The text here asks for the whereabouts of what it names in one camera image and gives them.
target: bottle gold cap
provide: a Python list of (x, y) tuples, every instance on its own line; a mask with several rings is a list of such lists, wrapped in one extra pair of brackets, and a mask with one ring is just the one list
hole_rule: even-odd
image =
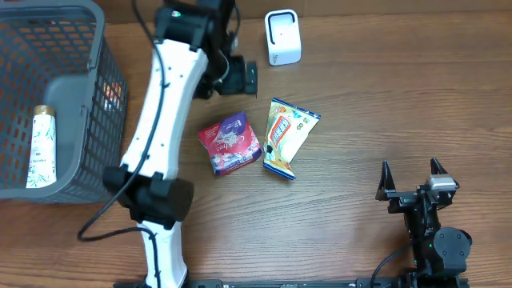
[(34, 108), (34, 115), (50, 115), (55, 117), (55, 110), (50, 106), (38, 105)]

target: basket handle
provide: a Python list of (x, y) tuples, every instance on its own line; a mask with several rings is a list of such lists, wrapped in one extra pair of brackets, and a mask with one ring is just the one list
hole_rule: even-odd
[(96, 18), (96, 31), (94, 32), (94, 39), (90, 49), (87, 69), (91, 71), (98, 66), (103, 34), (105, 33), (105, 14), (103, 13), (102, 8), (100, 8), (98, 4), (92, 2), (92, 0), (20, 0), (15, 2), (0, 0), (0, 3), (2, 4), (0, 10), (13, 10), (13, 12), (17, 12), (19, 9), (38, 9), (48, 7), (62, 8), (80, 6), (88, 9), (94, 15), (94, 18)]

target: gray plastic basket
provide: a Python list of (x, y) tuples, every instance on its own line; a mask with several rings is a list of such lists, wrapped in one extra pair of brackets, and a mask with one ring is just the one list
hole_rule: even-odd
[[(105, 166), (118, 165), (127, 88), (88, 0), (0, 1), (0, 198), (105, 200)], [(33, 111), (55, 109), (57, 181), (25, 189)]]

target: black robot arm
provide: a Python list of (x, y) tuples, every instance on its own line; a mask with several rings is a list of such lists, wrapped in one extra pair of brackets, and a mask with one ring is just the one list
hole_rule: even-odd
[(414, 252), (414, 269), (404, 269), (394, 281), (396, 288), (467, 287), (459, 275), (466, 271), (471, 236), (459, 229), (441, 227), (438, 210), (452, 204), (459, 184), (436, 158), (430, 161), (431, 175), (416, 191), (397, 192), (387, 161), (375, 199), (389, 201), (390, 214), (404, 213)]
[[(237, 13), (237, 28), (227, 32), (232, 11)], [(156, 39), (172, 39), (201, 48), (208, 56), (208, 67), (195, 91), (195, 98), (208, 99), (214, 90), (220, 95), (256, 94), (256, 62), (245, 62), (232, 53), (238, 46), (240, 10), (235, 0), (197, 0), (197, 5), (166, 1), (155, 17)]]

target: white device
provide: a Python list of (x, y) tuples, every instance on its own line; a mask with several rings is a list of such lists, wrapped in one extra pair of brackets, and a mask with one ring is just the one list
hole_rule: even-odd
[(265, 16), (266, 41), (272, 66), (301, 60), (302, 44), (298, 16), (291, 9), (271, 11)]
[[(157, 113), (162, 88), (160, 69), (164, 69), (166, 81), (170, 84), (165, 89), (162, 106), (164, 112), (160, 115), (148, 158), (144, 161), (139, 174), (151, 178), (158, 172), (163, 174), (163, 180), (169, 180), (178, 176), (178, 154), (186, 116), (194, 91), (208, 67), (208, 57), (201, 49), (193, 52), (190, 51), (189, 44), (173, 40), (164, 40), (156, 47), (162, 56), (164, 67), (160, 67), (158, 56), (154, 53), (150, 84), (140, 121), (128, 151), (122, 157), (121, 165), (127, 164), (128, 171), (133, 172), (141, 160)], [(187, 274), (182, 256), (182, 224), (176, 222), (171, 230), (149, 221), (139, 223), (138, 226), (147, 228), (156, 235), (160, 269), (156, 273), (160, 274), (162, 288), (182, 287)], [(152, 242), (148, 234), (142, 233), (142, 236), (148, 268), (146, 284), (149, 287), (158, 287)]]

